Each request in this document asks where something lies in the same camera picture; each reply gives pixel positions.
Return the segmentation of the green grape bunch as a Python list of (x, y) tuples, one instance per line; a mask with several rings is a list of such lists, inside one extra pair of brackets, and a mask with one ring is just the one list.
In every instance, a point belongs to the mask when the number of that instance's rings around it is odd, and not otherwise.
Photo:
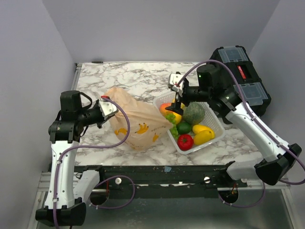
[(174, 139), (178, 139), (179, 137), (179, 134), (178, 134), (178, 130), (177, 130), (177, 127), (176, 127), (176, 116), (173, 114), (173, 113), (169, 113), (165, 116), (165, 118), (173, 125), (172, 128), (170, 129), (170, 132), (173, 136)]

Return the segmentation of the orange banana-print plastic bag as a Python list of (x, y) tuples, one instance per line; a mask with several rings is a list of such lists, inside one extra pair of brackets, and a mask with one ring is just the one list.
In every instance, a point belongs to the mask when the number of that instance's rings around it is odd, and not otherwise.
[(173, 127), (156, 107), (136, 100), (122, 88), (113, 87), (105, 95), (127, 114), (131, 129), (125, 142), (134, 150), (150, 147)]

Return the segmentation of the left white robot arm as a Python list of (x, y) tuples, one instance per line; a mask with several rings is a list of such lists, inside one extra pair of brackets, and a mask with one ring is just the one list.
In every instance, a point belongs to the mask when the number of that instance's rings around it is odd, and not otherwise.
[(86, 202), (94, 188), (102, 188), (106, 177), (99, 170), (86, 169), (74, 184), (77, 147), (90, 125), (102, 127), (118, 112), (108, 96), (83, 106), (80, 91), (61, 93), (61, 109), (50, 125), (52, 163), (49, 190), (44, 206), (36, 211), (38, 222), (49, 227), (81, 226), (85, 221)]

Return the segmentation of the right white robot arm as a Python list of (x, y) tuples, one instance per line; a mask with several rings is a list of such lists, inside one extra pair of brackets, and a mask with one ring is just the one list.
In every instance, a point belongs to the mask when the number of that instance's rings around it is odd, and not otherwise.
[(181, 104), (206, 102), (221, 118), (237, 126), (262, 155), (262, 159), (257, 161), (233, 162), (219, 175), (220, 183), (230, 187), (242, 178), (258, 178), (271, 186), (282, 182), (283, 176), (295, 162), (300, 161), (301, 147), (283, 140), (259, 118), (246, 102), (241, 86), (232, 86), (223, 81), (221, 70), (225, 70), (233, 82), (236, 81), (225, 64), (210, 61), (205, 65), (198, 64), (194, 69), (197, 70), (198, 86), (190, 86), (186, 75), (179, 72), (169, 75), (168, 87), (176, 95), (168, 110), (183, 115), (185, 111), (180, 108)]

